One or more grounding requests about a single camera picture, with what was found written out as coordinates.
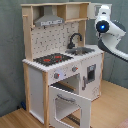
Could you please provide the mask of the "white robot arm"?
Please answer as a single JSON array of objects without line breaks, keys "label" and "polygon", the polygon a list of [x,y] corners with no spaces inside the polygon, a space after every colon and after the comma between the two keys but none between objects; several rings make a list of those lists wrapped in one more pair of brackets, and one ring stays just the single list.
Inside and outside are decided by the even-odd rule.
[{"label": "white robot arm", "polygon": [[116,46],[126,34],[125,27],[118,21],[110,20],[111,9],[102,5],[95,20],[95,29],[99,38],[98,47],[126,62],[128,54],[119,51]]}]

